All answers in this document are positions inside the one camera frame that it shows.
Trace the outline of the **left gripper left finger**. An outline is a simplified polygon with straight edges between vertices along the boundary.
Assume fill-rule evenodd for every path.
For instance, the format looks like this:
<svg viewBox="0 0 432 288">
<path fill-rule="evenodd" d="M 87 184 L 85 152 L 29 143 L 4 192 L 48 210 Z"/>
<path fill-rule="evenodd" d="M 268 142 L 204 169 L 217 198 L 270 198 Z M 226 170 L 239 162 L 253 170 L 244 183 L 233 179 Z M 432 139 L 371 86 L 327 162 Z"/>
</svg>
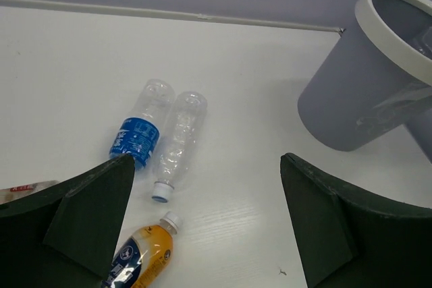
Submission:
<svg viewBox="0 0 432 288">
<path fill-rule="evenodd" d="M 100 287 L 109 274 L 135 174 L 122 154 L 1 205 L 2 287 Z"/>
</svg>

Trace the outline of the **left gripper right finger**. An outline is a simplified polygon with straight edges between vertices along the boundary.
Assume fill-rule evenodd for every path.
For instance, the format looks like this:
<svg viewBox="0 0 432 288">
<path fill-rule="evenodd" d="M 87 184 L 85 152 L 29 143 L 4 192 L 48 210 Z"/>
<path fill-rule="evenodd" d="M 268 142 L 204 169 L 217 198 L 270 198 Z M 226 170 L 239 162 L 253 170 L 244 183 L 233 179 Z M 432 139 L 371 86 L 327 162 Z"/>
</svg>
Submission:
<svg viewBox="0 0 432 288">
<path fill-rule="evenodd" d="M 281 182 L 309 287 L 430 287 L 431 210 L 334 177 L 299 156 Z"/>
</svg>

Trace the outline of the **red cap plastic bottle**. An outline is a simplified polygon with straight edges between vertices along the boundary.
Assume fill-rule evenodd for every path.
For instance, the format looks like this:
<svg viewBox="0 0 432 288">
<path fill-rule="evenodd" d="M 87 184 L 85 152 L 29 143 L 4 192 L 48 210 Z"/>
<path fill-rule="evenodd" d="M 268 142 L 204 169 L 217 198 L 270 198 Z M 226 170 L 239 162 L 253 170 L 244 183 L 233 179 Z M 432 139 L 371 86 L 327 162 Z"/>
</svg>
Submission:
<svg viewBox="0 0 432 288">
<path fill-rule="evenodd" d="M 36 192 L 47 189 L 53 185 L 58 184 L 59 182 L 56 180 L 51 181 L 42 181 L 37 183 L 31 183 L 28 185 L 19 185 L 12 188 L 5 188 L 1 190 L 1 204 L 5 204 Z"/>
</svg>

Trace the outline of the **orange drink bottle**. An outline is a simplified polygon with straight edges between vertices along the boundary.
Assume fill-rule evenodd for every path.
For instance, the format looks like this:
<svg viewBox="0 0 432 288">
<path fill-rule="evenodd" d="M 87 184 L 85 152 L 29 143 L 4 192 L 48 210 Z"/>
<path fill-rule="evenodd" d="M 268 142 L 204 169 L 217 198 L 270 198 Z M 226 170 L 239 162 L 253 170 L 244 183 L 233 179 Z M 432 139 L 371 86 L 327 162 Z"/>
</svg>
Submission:
<svg viewBox="0 0 432 288">
<path fill-rule="evenodd" d="M 173 236 L 182 224 L 178 215 L 167 212 L 159 223 L 135 231 L 117 251 L 101 287 L 148 287 L 170 263 Z"/>
</svg>

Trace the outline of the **blue label plastic bottle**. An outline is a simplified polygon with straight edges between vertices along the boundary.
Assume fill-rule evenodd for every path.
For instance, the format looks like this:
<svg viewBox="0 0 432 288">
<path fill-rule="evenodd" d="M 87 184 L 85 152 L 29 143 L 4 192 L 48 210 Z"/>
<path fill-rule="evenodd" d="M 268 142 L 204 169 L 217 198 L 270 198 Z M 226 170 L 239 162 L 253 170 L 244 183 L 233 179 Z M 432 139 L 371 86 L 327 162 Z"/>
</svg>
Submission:
<svg viewBox="0 0 432 288">
<path fill-rule="evenodd" d="M 150 79 L 120 126 L 109 157 L 113 159 L 129 154 L 134 159 L 135 171 L 144 169 L 157 146 L 175 99 L 174 89 L 167 82 Z"/>
</svg>

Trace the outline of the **clear plastic bottle blue cap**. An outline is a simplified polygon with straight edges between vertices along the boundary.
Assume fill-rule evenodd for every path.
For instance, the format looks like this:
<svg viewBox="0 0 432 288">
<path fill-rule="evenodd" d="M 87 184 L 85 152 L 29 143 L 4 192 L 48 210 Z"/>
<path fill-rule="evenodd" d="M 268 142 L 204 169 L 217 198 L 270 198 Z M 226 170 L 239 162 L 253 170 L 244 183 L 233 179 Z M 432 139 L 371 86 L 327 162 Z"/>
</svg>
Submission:
<svg viewBox="0 0 432 288">
<path fill-rule="evenodd" d="M 202 94 L 187 91 L 177 96 L 154 156 L 154 201 L 170 201 L 177 182 L 188 169 L 206 115 L 207 100 Z"/>
</svg>

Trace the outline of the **grey bin with white rim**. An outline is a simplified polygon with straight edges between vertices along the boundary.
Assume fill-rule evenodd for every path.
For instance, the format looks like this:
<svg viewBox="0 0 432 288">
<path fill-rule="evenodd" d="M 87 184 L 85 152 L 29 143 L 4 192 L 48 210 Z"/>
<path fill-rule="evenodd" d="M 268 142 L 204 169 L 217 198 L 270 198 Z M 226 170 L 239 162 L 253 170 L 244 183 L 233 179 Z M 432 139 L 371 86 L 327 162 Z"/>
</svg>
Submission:
<svg viewBox="0 0 432 288">
<path fill-rule="evenodd" d="M 431 108 L 431 1 L 358 0 L 354 15 L 298 99 L 305 128 L 345 152 Z"/>
</svg>

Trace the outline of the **metal table edge rail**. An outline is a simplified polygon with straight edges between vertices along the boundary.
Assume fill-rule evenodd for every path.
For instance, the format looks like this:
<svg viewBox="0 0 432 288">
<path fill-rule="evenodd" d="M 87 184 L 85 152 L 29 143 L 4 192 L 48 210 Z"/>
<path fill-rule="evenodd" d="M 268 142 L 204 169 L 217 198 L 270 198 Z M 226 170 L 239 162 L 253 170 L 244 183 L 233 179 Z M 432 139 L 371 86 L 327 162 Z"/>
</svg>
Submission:
<svg viewBox="0 0 432 288">
<path fill-rule="evenodd" d="M 45 0 L 1 0 L 4 7 L 21 7 L 30 9 L 43 9 L 53 11 L 70 11 L 77 13 L 94 13 L 101 15 L 130 16 L 140 18 L 157 18 L 167 20 L 181 20 L 190 22 L 208 22 L 218 24 L 237 24 L 245 26 L 264 26 L 272 28 L 287 28 L 297 30 L 310 30 L 319 32 L 344 33 L 343 28 L 318 26 L 311 24 L 299 24 L 293 22 L 279 22 L 271 20 L 254 20 L 246 18 L 234 18 L 227 16 L 209 16 L 201 13 L 184 13 L 178 11 L 162 11 L 156 9 L 141 9 L 133 7 L 116 7 L 108 5 L 93 5 L 68 3 Z"/>
</svg>

